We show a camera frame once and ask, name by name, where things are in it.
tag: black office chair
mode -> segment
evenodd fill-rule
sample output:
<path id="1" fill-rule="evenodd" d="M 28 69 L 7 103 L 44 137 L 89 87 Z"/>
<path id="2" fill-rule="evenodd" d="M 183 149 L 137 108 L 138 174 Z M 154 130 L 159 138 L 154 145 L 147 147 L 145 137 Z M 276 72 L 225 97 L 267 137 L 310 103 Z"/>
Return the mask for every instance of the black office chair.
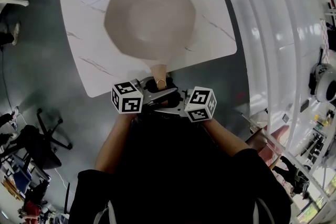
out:
<path id="1" fill-rule="evenodd" d="M 68 146 L 62 144 L 61 142 L 55 140 L 52 137 L 55 129 L 59 124 L 63 122 L 62 119 L 58 120 L 57 125 L 52 129 L 46 129 L 40 114 L 42 113 L 42 109 L 37 110 L 37 118 L 40 123 L 43 134 L 39 133 L 38 128 L 35 128 L 32 125 L 26 125 L 22 130 L 17 139 L 10 142 L 10 144 L 15 144 L 12 147 L 8 147 L 3 153 L 0 154 L 0 157 L 6 157 L 9 154 L 16 152 L 22 148 L 25 148 L 27 153 L 29 154 L 29 158 L 34 160 L 36 166 L 40 169 L 53 169 L 60 167 L 62 165 L 61 161 L 55 155 L 53 150 L 51 149 L 51 142 L 55 143 L 61 147 L 66 148 L 67 150 L 72 149 L 72 144 Z"/>

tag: white box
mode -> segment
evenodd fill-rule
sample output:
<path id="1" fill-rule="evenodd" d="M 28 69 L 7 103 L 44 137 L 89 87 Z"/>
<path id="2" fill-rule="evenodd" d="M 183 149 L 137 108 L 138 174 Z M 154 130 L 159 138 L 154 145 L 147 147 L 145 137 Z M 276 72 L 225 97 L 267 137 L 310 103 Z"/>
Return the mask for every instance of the white box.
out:
<path id="1" fill-rule="evenodd" d="M 112 86 L 112 103 L 119 114 L 141 113 L 143 94 L 130 82 Z"/>
<path id="2" fill-rule="evenodd" d="M 192 122 L 205 121 L 212 119 L 216 105 L 212 89 L 195 87 L 184 111 Z"/>

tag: white marble table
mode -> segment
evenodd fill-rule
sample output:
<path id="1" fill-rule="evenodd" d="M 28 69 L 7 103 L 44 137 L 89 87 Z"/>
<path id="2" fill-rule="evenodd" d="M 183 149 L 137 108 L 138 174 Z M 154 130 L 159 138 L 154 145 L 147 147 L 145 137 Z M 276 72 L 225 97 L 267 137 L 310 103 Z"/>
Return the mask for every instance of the white marble table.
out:
<path id="1" fill-rule="evenodd" d="M 103 21 L 109 0 L 86 5 L 60 0 L 65 29 L 84 88 L 90 97 L 111 91 L 112 83 L 150 74 L 140 60 L 125 56 L 108 37 Z M 237 46 L 225 0 L 192 0 L 196 10 L 193 39 L 178 51 L 168 71 L 232 55 Z"/>

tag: wooden handle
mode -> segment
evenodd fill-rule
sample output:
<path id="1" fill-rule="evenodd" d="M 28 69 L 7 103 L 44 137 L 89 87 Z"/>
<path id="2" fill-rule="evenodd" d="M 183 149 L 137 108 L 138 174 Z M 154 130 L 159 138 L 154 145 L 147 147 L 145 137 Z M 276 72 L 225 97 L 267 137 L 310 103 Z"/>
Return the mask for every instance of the wooden handle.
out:
<path id="1" fill-rule="evenodd" d="M 167 73 L 167 66 L 166 65 L 156 65 L 151 67 L 152 70 L 152 75 L 155 79 L 156 82 L 158 82 L 159 80 L 163 80 L 163 81 L 159 81 L 157 88 L 159 90 L 163 90 L 166 88 L 166 73 Z"/>

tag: gray floor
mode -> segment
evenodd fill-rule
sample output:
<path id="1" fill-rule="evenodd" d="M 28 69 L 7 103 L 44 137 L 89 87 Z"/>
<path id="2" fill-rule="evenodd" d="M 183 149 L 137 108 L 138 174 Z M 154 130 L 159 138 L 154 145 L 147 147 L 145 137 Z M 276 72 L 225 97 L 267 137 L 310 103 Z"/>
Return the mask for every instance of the gray floor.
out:
<path id="1" fill-rule="evenodd" d="M 54 137 L 74 145 L 72 151 L 59 148 L 63 165 L 58 169 L 65 183 L 75 190 L 79 171 L 93 168 L 97 153 L 110 132 L 117 112 L 110 94 L 96 98 L 86 95 L 67 40 L 59 0 L 29 0 L 28 7 L 7 6 L 6 21 L 20 20 L 22 31 L 16 47 L 4 51 L 5 77 L 12 106 L 18 105 L 28 124 L 39 127 L 36 110 L 43 109 L 47 127 L 59 117 L 64 124 Z M 249 91 L 244 52 L 171 73 L 181 88 L 213 88 L 218 105 L 215 117 L 236 135 L 246 139 L 248 124 L 240 114 L 249 114 Z M 8 113 L 4 85 L 0 86 L 0 113 Z M 18 119 L 19 130 L 24 127 Z M 66 189 L 54 170 L 46 199 L 64 206 Z"/>

